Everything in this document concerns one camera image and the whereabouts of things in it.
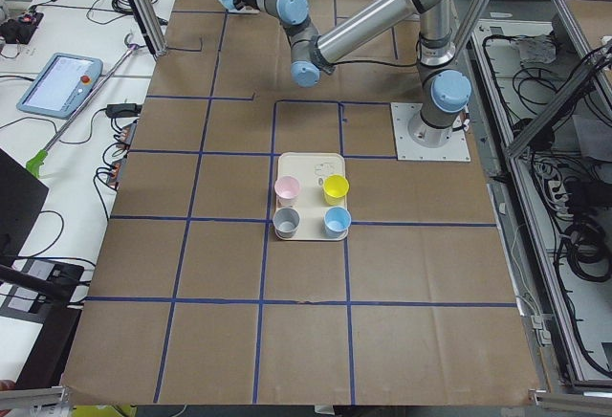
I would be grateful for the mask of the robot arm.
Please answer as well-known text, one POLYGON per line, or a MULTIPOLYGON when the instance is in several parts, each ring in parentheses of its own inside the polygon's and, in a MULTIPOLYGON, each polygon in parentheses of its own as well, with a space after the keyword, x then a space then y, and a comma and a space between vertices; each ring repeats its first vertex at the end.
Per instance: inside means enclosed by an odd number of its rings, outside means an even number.
POLYGON ((322 31, 312 20, 308 0, 229 0, 234 9, 250 8, 275 18, 290 50, 290 75, 302 88, 319 84, 342 64, 363 62, 353 58, 386 32, 418 14, 425 17, 443 0, 372 0, 355 14, 322 31))

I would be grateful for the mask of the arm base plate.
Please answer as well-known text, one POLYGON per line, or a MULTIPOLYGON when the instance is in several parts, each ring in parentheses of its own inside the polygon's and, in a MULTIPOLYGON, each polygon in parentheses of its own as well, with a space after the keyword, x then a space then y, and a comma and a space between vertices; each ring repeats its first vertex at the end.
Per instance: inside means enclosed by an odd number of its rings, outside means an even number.
POLYGON ((397 159, 411 162, 468 163, 466 131, 459 117, 447 129, 426 125, 421 103, 392 102, 393 133, 397 159))

